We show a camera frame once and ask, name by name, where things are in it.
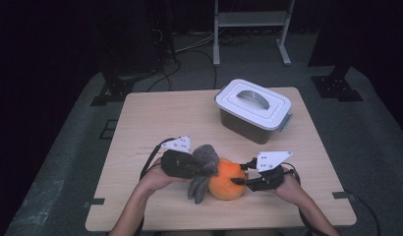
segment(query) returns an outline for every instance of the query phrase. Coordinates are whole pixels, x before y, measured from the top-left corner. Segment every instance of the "white lid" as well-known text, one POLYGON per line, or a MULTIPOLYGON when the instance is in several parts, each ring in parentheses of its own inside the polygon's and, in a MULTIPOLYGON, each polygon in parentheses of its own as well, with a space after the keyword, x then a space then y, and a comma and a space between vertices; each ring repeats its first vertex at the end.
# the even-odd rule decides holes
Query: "white lid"
POLYGON ((291 101, 272 90, 236 79, 215 98, 217 105, 265 130, 275 130, 291 108, 291 101))

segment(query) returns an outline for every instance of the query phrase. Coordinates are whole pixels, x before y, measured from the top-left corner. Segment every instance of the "dark background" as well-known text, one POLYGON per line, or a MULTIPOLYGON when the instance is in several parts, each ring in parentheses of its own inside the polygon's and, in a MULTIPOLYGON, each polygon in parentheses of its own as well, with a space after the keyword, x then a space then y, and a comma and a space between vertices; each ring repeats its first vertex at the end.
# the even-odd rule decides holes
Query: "dark background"
MULTIPOLYGON (((241 11, 276 1, 235 1, 241 11)), ((233 1, 221 1, 230 9, 233 1)), ((162 1, 0 1, 0 234, 23 202, 78 95, 102 64, 159 68, 162 1)), ((212 0, 172 0, 174 31, 212 30, 212 0)), ((347 59, 403 129, 403 3, 297 0, 290 31, 319 35, 310 66, 347 59)))

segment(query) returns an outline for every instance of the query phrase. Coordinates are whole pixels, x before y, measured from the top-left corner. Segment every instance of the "person's right arm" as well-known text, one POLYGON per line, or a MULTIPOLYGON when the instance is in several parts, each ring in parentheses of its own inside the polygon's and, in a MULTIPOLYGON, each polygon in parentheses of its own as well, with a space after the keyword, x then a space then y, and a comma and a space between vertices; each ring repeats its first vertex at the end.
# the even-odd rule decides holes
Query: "person's right arm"
POLYGON ((282 200, 297 206, 309 224, 315 229, 330 236, 340 235, 293 175, 286 174, 284 182, 276 190, 271 190, 271 192, 282 200))

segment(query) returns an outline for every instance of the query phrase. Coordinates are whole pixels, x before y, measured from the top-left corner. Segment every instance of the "person's left hand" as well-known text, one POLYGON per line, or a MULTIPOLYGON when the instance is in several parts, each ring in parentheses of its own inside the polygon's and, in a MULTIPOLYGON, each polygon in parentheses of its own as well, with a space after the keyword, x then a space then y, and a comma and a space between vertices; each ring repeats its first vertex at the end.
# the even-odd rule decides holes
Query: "person's left hand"
POLYGON ((165 174, 161 168, 161 158, 156 159, 152 166, 148 169, 138 186, 145 188, 150 194, 165 188, 173 182, 184 182, 186 179, 171 177, 165 174))

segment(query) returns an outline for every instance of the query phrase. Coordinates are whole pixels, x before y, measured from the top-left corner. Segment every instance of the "white metal stand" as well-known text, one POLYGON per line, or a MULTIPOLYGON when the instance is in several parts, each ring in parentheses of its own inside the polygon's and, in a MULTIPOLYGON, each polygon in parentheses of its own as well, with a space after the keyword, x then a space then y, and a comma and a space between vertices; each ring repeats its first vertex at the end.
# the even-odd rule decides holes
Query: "white metal stand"
POLYGON ((284 42, 290 26, 291 15, 295 0, 291 0, 287 11, 275 12, 225 12, 219 13, 219 0, 214 2, 214 43, 213 43, 213 65, 220 66, 219 56, 219 28, 223 27, 269 27, 283 26, 281 37, 276 39, 284 65, 290 66, 291 60, 288 57, 284 42))

